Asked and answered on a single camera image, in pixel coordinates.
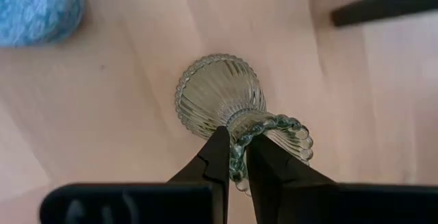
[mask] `black chair leg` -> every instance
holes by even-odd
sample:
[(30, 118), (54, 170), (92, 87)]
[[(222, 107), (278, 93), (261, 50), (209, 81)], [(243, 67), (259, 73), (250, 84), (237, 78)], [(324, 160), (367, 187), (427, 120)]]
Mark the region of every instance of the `black chair leg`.
[(438, 0), (359, 0), (334, 10), (331, 19), (342, 27), (437, 8)]

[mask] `blue fabric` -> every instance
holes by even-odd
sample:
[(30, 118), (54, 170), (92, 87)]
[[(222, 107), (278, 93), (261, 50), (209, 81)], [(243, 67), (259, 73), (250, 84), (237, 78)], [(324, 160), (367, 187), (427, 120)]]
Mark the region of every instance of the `blue fabric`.
[(58, 42), (81, 21), (84, 0), (0, 0), (0, 47)]

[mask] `wooden surface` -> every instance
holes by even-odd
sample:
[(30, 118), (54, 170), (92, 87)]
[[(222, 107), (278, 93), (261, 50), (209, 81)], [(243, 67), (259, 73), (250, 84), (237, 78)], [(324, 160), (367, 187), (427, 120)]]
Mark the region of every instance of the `wooden surface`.
[[(0, 50), (0, 223), (69, 182), (163, 182), (202, 147), (173, 93), (209, 53), (244, 58), (273, 113), (338, 181), (438, 184), (438, 14), (333, 29), (352, 0), (88, 0), (56, 46)], [(229, 223), (254, 223), (231, 187)]]

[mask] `glass candle holder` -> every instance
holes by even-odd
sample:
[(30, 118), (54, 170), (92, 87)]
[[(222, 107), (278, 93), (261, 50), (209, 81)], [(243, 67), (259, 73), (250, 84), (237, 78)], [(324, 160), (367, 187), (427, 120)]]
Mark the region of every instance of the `glass candle holder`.
[(193, 134), (208, 139), (224, 125), (230, 133), (230, 178), (250, 195), (245, 148), (265, 134), (309, 165), (313, 140), (297, 119), (266, 111), (256, 74), (234, 55), (213, 54), (195, 61), (183, 73), (175, 93), (178, 117)]

